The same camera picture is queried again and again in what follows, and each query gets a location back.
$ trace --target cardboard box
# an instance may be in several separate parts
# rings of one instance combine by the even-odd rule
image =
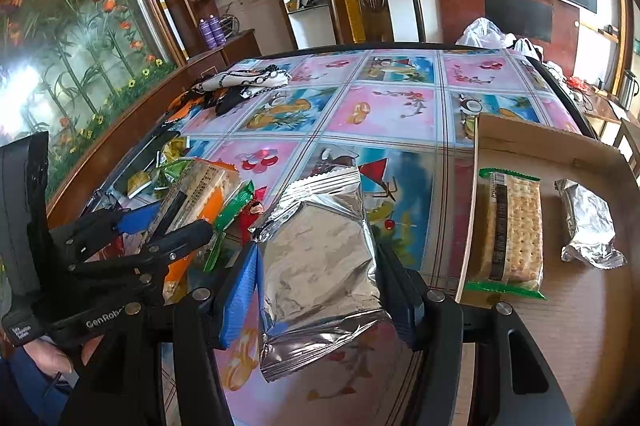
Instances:
[[[486,233],[483,167],[508,168],[541,178],[544,274],[547,300],[463,291],[462,303],[491,305],[509,301],[548,364],[580,426],[602,424],[638,382],[640,304],[640,190],[615,148],[574,133],[516,119],[479,116],[476,126],[474,207],[463,267],[470,277]],[[616,248],[627,266],[602,271],[581,262],[562,262],[568,237],[554,181],[571,178],[605,199],[616,228]],[[470,400],[473,348],[466,348],[461,373],[461,403]],[[466,424],[462,406],[455,424]]]

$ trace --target silver foil snack bag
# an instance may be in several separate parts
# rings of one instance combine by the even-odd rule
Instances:
[[[613,247],[616,230],[609,205],[595,193],[569,179],[556,181],[569,231],[569,244],[562,248],[562,260],[572,259],[598,269],[625,265],[625,256]]]
[[[357,168],[293,182],[250,231],[264,267],[260,369],[267,381],[388,319]]]

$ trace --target cracker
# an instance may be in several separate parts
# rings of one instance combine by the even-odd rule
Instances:
[[[540,182],[493,172],[490,189],[479,277],[537,288],[542,281]]]

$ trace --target flower mural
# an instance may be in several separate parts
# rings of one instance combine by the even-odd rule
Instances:
[[[96,138],[175,68],[136,0],[0,0],[2,144],[48,130],[50,197]]]

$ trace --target purple spray can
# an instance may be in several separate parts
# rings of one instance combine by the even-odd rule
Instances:
[[[207,43],[207,47],[209,47],[210,49],[215,49],[217,47],[216,39],[213,37],[213,34],[211,33],[209,24],[204,20],[200,20],[198,27],[200,28],[200,32],[202,33],[202,37],[204,38],[204,41],[206,41]]]
[[[222,25],[220,25],[220,20],[213,16],[209,15],[209,28],[213,34],[214,39],[216,40],[217,45],[224,45],[226,43],[225,33],[222,30]]]

